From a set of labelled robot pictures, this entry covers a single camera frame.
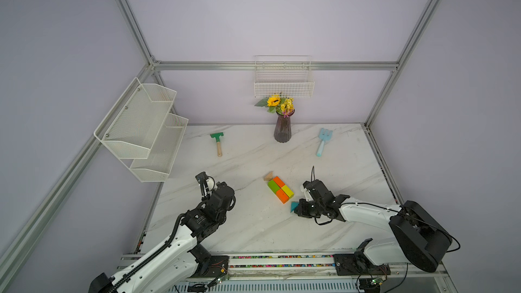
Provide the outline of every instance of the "blue triangular block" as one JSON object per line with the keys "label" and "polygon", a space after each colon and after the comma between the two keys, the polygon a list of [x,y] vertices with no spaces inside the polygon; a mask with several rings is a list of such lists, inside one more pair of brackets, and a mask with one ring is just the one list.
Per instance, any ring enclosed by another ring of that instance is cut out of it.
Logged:
{"label": "blue triangular block", "polygon": [[297,206],[298,206],[298,202],[292,201],[291,202],[291,211],[290,211],[290,213],[293,213],[293,211],[295,210],[295,208]]}

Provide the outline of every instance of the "wooden handle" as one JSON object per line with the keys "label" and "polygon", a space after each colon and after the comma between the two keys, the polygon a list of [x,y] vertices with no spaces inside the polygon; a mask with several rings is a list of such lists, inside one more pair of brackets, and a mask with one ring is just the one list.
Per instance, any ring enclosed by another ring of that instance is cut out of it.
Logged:
{"label": "wooden handle", "polygon": [[220,141],[217,142],[217,156],[218,157],[223,156],[223,151],[221,151],[221,142]]}

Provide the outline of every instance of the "cable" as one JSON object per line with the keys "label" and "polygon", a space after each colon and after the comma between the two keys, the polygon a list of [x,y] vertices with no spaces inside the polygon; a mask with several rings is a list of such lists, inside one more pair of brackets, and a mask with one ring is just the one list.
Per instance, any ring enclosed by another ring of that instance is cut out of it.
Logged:
{"label": "cable", "polygon": [[407,268],[405,269],[405,276],[402,278],[402,281],[398,285],[396,285],[395,287],[390,288],[390,289],[388,289],[387,291],[385,291],[383,293],[390,292],[390,291],[394,290],[395,288],[397,288],[398,286],[400,286],[403,283],[403,281],[405,280],[405,278],[407,277],[407,272],[408,271],[409,271],[409,264],[407,264]]}
{"label": "cable", "polygon": [[333,222],[333,218],[329,220],[329,222],[324,222],[324,223],[318,223],[317,222],[317,218],[314,218],[315,219],[315,223],[317,223],[318,225],[326,225],[326,224],[329,224],[331,222]]}
{"label": "cable", "polygon": [[181,219],[184,218],[185,216],[186,216],[186,214],[179,214],[179,216],[176,219],[176,224],[173,227],[172,234],[170,234],[170,237],[168,238],[168,240],[165,241],[165,244],[163,244],[158,250],[154,251],[150,256],[148,256],[145,260],[143,260],[141,263],[139,263],[136,267],[134,267],[127,274],[123,275],[123,277],[116,284],[114,284],[114,286],[111,287],[110,290],[108,290],[107,293],[113,293],[121,285],[123,285],[123,283],[128,282],[130,280],[130,277],[135,275],[141,268],[145,267],[146,264],[151,262],[161,252],[163,252],[166,248],[170,247],[173,239],[176,236],[177,228],[179,227],[179,223],[181,222]]}
{"label": "cable", "polygon": [[[391,211],[391,212],[399,213],[398,211],[392,210],[392,209],[390,209],[390,208],[385,208],[385,207],[383,207],[383,206],[379,206],[379,205],[371,204],[371,203],[368,203],[368,202],[358,202],[358,203],[355,203],[355,202],[345,202],[345,203],[341,204],[341,206],[342,206],[342,205],[371,205],[371,206],[378,207],[378,208],[381,208],[381,209],[384,209],[384,210],[387,210],[387,211]],[[433,228],[437,229],[438,231],[440,231],[441,233],[445,234],[445,236],[447,236],[447,237],[451,237],[452,239],[454,239],[454,241],[456,241],[456,243],[458,244],[458,247],[457,247],[456,249],[449,250],[449,251],[447,251],[446,253],[453,252],[453,251],[457,251],[457,250],[459,250],[459,249],[461,248],[461,244],[459,243],[459,241],[458,241],[455,237],[453,237],[452,235],[450,235],[447,231],[444,231],[444,230],[440,229],[440,228],[437,227],[437,226],[434,226],[434,225],[429,224],[429,223],[427,223],[427,222],[425,222],[425,221],[422,221],[421,219],[414,218],[414,217],[412,217],[412,216],[410,216],[410,215],[407,215],[407,214],[406,214],[406,215],[403,215],[403,216],[406,217],[406,218],[412,218],[412,219],[414,219],[414,220],[416,220],[416,221],[418,221],[418,222],[421,222],[421,223],[423,223],[423,224],[425,224],[425,225],[428,225],[428,226],[430,226],[430,227],[433,227]]]}
{"label": "cable", "polygon": [[386,280],[387,280],[387,273],[385,270],[383,270],[383,268],[381,266],[378,266],[378,268],[380,268],[380,270],[383,272],[383,274],[386,276]]}
{"label": "cable", "polygon": [[218,284],[218,281],[219,281],[219,278],[221,277],[221,275],[226,275],[228,273],[228,271],[224,268],[222,268],[221,266],[216,266],[218,268],[221,268],[221,272],[217,274],[217,276],[212,279],[212,281],[208,284],[203,284],[203,283],[197,283],[197,284],[194,284],[192,286],[189,286],[188,289],[189,289],[189,292],[206,292],[208,289],[210,289],[212,286],[216,286]]}
{"label": "cable", "polygon": [[234,207],[235,207],[235,203],[237,202],[237,200],[235,199],[235,196],[233,196],[231,198],[231,201],[233,201],[233,205],[231,205],[230,207],[228,207],[228,210],[227,211],[231,211]]}
{"label": "cable", "polygon": [[[368,274],[369,276],[371,276],[371,280],[373,280],[373,276],[372,276],[370,273],[367,273],[367,274]],[[361,288],[362,290],[371,289],[370,287],[365,287],[365,286],[362,287],[362,286],[360,285],[359,280],[360,280],[360,276],[362,276],[362,275],[364,275],[364,273],[361,273],[361,274],[356,278],[356,285],[355,285],[355,286],[356,286],[356,290],[358,291],[358,293],[360,293],[360,288]]]}

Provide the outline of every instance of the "black base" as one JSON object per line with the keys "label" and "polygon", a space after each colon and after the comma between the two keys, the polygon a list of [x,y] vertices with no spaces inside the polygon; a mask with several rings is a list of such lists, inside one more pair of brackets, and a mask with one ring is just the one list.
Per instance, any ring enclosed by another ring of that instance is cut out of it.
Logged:
{"label": "black base", "polygon": [[217,275],[222,274],[222,268],[228,270],[228,260],[229,256],[212,256],[210,257],[209,265],[217,264],[216,266],[210,266],[208,271],[203,271],[202,269],[198,269],[191,277],[208,277],[215,278]]}
{"label": "black base", "polygon": [[352,276],[352,275],[390,275],[391,270],[386,265],[381,265],[380,267],[385,271],[382,272],[380,267],[371,265],[368,269],[363,270],[357,264],[356,257],[354,253],[348,254],[334,254],[333,258],[335,260],[335,269],[336,274],[338,276]]}

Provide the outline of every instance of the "wall-mounted shelf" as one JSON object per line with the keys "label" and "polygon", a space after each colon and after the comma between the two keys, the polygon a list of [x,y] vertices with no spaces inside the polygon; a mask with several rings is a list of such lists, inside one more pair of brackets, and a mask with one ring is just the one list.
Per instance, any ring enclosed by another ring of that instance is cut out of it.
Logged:
{"label": "wall-mounted shelf", "polygon": [[310,67],[311,57],[307,55],[257,55],[255,97],[278,94],[282,98],[310,98],[315,87]]}
{"label": "wall-mounted shelf", "polygon": [[181,145],[188,119],[170,113],[176,91],[158,84],[141,84],[106,129],[95,137],[141,182],[165,181]]}

